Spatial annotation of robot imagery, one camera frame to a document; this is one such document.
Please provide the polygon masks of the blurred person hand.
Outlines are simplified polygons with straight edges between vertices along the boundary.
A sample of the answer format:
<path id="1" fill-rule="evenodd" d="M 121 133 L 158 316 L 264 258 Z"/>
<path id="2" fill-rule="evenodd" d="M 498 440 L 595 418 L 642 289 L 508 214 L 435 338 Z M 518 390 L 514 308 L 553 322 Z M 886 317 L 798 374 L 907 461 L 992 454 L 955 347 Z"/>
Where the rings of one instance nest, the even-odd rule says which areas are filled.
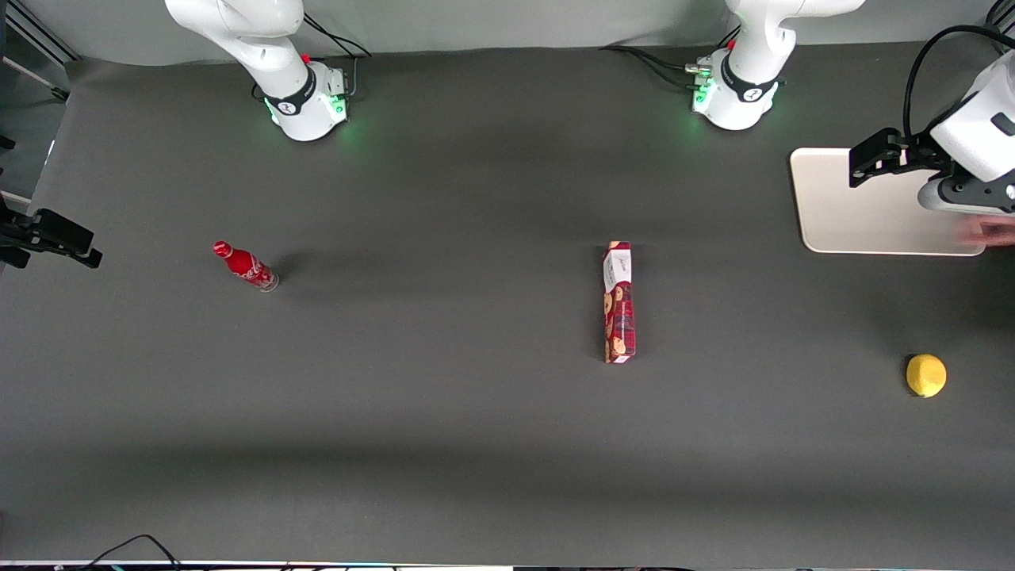
<path id="1" fill-rule="evenodd" d="M 1012 247 L 1014 238 L 1014 217 L 969 216 L 959 230 L 964 243 L 983 245 L 986 248 Z"/>

